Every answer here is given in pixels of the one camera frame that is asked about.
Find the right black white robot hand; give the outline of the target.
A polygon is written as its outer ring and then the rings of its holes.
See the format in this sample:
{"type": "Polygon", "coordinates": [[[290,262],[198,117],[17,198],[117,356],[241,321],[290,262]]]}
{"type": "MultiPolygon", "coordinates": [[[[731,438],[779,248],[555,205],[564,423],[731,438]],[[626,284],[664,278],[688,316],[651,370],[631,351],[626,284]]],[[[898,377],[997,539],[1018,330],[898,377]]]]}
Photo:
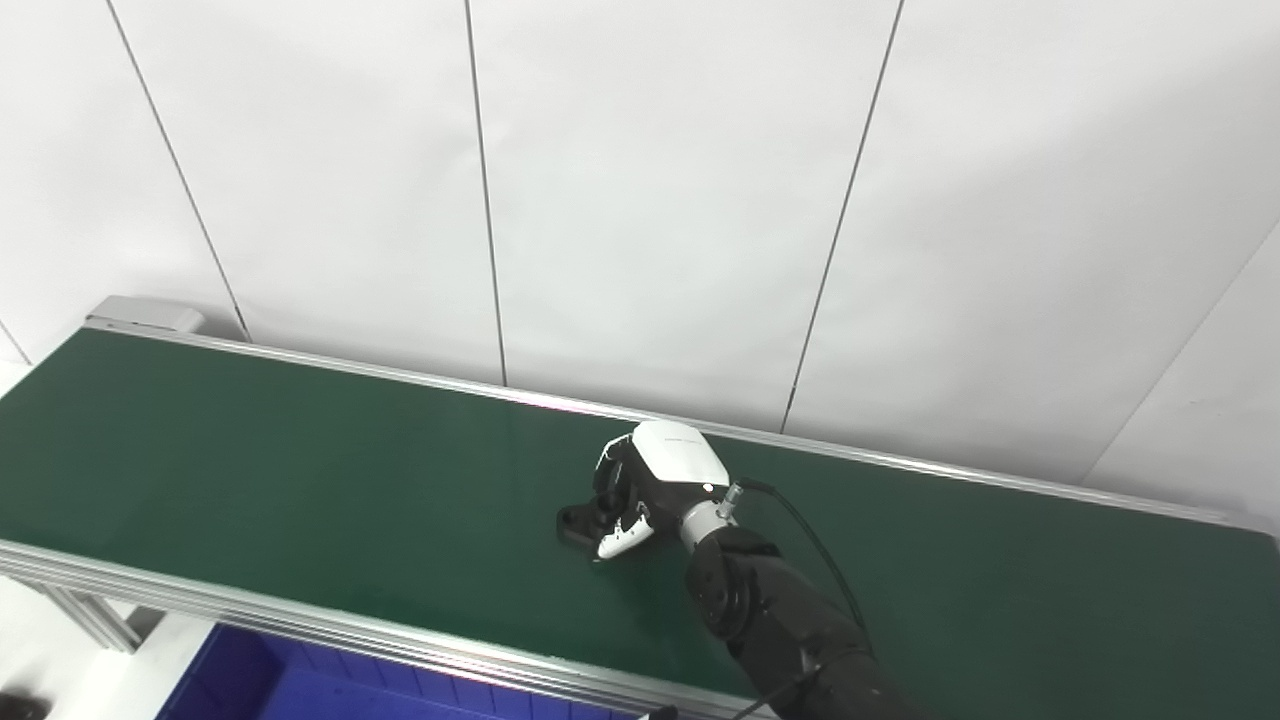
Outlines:
{"type": "Polygon", "coordinates": [[[593,492],[604,519],[594,559],[611,560],[652,538],[677,537],[692,552],[730,527],[731,479],[704,434],[667,420],[641,421],[602,450],[593,492]]]}

